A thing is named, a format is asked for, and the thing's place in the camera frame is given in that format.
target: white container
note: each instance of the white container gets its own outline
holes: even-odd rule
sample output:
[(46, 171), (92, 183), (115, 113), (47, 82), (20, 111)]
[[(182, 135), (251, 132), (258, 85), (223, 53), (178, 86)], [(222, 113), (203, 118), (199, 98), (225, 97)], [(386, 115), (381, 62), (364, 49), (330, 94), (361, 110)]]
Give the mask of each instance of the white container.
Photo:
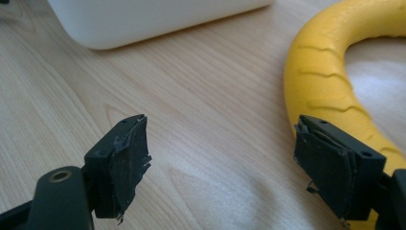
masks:
[(269, 5), (272, 0), (48, 0), (65, 31), (110, 49)]

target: wooden table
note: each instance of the wooden table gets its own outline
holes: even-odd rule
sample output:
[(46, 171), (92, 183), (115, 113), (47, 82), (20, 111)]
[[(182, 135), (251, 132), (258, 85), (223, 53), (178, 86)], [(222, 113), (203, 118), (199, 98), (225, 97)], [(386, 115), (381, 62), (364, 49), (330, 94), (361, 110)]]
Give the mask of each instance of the wooden table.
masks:
[[(292, 39), (334, 2), (277, 0), (110, 51), (79, 46), (45, 0), (0, 6), (0, 212), (143, 113), (152, 167), (124, 223), (96, 229), (342, 229), (305, 191), (282, 91)], [(404, 39), (380, 38), (347, 55), (360, 101), (403, 150), (405, 54)]]

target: ridge on yellow object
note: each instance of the ridge on yellow object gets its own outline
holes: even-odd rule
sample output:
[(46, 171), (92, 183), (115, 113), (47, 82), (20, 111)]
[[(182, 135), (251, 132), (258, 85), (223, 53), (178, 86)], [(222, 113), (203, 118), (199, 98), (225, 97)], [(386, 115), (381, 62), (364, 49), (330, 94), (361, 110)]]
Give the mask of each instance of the ridge on yellow object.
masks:
[[(284, 96), (292, 131), (301, 114), (329, 121), (385, 155), (384, 171), (392, 176), (406, 169), (406, 160), (358, 102), (345, 69), (349, 46), (378, 36), (406, 36), (406, 0), (345, 0), (321, 11), (290, 47)], [(350, 229), (373, 229), (376, 218), (351, 221)]]

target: bolt hole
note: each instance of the bolt hole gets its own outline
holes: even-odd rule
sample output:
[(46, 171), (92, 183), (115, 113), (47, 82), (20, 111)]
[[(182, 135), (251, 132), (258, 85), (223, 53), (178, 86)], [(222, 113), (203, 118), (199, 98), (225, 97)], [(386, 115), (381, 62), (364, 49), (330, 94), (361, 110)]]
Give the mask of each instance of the bolt hole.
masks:
[(363, 156), (366, 156), (366, 157), (372, 157), (372, 153), (367, 152), (367, 151), (363, 151), (361, 154), (362, 154)]
[(51, 175), (50, 181), (53, 183), (64, 181), (72, 175), (70, 171), (59, 171)]

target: wood grain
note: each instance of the wood grain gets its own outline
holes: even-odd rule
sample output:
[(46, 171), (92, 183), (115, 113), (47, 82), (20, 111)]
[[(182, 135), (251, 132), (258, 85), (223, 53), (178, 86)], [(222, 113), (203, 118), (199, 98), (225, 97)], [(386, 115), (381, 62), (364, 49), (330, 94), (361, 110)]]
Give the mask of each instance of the wood grain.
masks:
[[(282, 92), (295, 34), (334, 2), (276, 1), (111, 51), (75, 43), (45, 0), (0, 6), (0, 212), (143, 113), (152, 167), (124, 223), (95, 219), (96, 229), (342, 229), (305, 191)], [(347, 66), (360, 101), (406, 150), (404, 54), (404, 39), (368, 40)]]

